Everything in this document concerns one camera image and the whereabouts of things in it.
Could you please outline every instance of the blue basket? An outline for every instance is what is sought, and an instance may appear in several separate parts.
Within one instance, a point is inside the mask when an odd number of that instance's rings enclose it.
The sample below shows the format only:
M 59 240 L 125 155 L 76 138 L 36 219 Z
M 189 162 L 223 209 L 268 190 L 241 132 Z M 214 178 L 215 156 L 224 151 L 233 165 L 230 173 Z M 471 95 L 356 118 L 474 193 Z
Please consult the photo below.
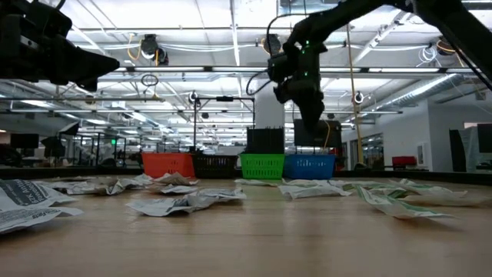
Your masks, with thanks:
M 335 155 L 287 155 L 284 175 L 290 179 L 326 180 L 333 176 Z

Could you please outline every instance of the black basket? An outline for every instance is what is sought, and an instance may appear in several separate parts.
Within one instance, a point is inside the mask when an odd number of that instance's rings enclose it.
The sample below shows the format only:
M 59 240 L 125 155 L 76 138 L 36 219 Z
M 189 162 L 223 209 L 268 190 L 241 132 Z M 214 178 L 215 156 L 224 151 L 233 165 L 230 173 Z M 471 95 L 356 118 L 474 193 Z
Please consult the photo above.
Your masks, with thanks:
M 237 156 L 193 155 L 194 175 L 201 179 L 231 179 L 235 177 Z

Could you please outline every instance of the green basket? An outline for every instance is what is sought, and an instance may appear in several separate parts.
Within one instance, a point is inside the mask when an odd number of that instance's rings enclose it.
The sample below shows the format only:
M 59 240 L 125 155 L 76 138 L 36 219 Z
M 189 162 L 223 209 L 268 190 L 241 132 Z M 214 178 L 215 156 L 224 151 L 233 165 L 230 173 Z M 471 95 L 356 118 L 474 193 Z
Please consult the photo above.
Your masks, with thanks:
M 241 154 L 244 179 L 282 179 L 284 154 Z

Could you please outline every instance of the desk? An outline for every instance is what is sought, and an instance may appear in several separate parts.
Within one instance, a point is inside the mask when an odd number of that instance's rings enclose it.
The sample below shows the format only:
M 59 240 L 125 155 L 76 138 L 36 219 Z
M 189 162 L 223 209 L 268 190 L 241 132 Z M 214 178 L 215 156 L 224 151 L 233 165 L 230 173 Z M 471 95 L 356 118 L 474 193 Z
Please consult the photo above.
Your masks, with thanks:
M 233 187 L 207 180 L 204 187 Z M 492 196 L 492 188 L 447 185 Z M 2 276 L 490 276 L 490 209 L 436 207 L 458 219 L 403 221 L 357 196 L 248 200 L 154 218 L 125 204 L 146 191 L 76 196 L 84 215 L 0 236 Z

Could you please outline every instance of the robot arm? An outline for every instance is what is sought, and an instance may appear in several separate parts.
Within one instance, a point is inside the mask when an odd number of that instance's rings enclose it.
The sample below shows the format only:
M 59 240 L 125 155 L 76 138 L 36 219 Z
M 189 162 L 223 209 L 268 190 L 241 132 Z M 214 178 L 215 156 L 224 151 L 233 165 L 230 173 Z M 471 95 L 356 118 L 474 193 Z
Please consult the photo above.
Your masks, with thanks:
M 274 90 L 279 102 L 292 99 L 301 110 L 307 129 L 319 120 L 324 106 L 320 90 L 319 55 L 326 52 L 323 42 L 335 30 L 382 5 L 393 5 L 419 15 L 442 32 L 457 54 L 489 88 L 488 81 L 473 67 L 464 54 L 492 80 L 492 34 L 460 0 L 347 0 L 337 7 L 310 14 L 300 21 L 284 43 L 284 53 L 268 60 L 268 76 L 277 82 Z

